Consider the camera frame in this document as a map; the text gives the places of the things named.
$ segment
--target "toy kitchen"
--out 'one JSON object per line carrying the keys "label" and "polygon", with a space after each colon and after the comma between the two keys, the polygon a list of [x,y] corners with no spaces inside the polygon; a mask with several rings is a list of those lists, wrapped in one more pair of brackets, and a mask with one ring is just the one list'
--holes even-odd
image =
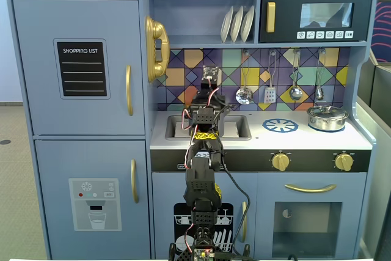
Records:
{"label": "toy kitchen", "polygon": [[7,1],[49,259],[192,244],[189,107],[212,85],[199,111],[224,105],[218,154],[251,199],[215,172],[216,246],[358,257],[376,141],[356,95],[376,0]]}

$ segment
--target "microwave window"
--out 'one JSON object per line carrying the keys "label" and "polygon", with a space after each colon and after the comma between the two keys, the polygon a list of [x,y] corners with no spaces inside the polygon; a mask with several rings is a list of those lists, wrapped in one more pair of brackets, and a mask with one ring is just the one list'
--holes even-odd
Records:
{"label": "microwave window", "polygon": [[300,28],[349,28],[353,3],[303,3]]}

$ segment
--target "gray floor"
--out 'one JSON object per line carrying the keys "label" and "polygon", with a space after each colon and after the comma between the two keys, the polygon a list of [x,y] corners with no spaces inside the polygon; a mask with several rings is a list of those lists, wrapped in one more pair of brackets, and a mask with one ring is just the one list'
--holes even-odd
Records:
{"label": "gray floor", "polygon": [[0,261],[46,259],[24,110],[0,106]]}

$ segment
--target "sink basin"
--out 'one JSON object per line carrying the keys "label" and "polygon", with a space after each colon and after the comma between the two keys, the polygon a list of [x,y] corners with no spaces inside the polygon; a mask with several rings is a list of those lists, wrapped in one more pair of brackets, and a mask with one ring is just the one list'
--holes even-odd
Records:
{"label": "sink basin", "polygon": [[[166,127],[167,140],[190,140],[188,131],[181,129],[181,116],[169,116]],[[251,133],[247,118],[245,116],[225,116],[224,117],[224,135],[222,140],[249,140]]]}

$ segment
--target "spoon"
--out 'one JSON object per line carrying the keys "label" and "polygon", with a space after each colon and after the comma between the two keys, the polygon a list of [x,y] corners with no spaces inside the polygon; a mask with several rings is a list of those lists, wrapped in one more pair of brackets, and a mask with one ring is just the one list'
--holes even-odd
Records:
{"label": "spoon", "polygon": [[[324,55],[324,61],[323,61],[322,69],[319,70],[319,63],[320,63],[320,56],[321,55]],[[318,56],[318,65],[316,66],[316,80],[317,80],[317,84],[316,84],[315,98],[317,100],[322,100],[323,97],[324,97],[323,89],[320,86],[320,82],[322,80],[322,74],[324,72],[324,65],[325,65],[325,63],[326,63],[326,50],[320,49],[319,50],[319,56]]]}
{"label": "spoon", "polygon": [[[295,71],[294,70],[294,62],[296,60],[296,56],[298,57],[298,69]],[[300,100],[300,98],[303,96],[303,93],[301,92],[301,89],[298,87],[298,73],[299,73],[299,68],[300,68],[300,49],[295,49],[294,50],[294,58],[293,58],[293,87],[289,91],[289,96],[293,100]]]}
{"label": "spoon", "polygon": [[[245,56],[248,56],[250,55],[250,52],[248,51],[244,51],[243,54]],[[247,74],[249,73],[250,71],[250,66],[249,66],[249,60],[247,59],[247,61],[245,61],[246,64],[247,64],[247,71],[244,72],[243,70],[243,64],[241,64],[241,71],[243,73],[243,76],[244,76],[244,87],[243,88],[240,88],[237,92],[236,92],[236,100],[237,102],[239,102],[240,104],[244,104],[244,105],[247,105],[247,104],[250,104],[251,100],[252,100],[252,96],[253,96],[253,93],[252,91],[247,88]]]}

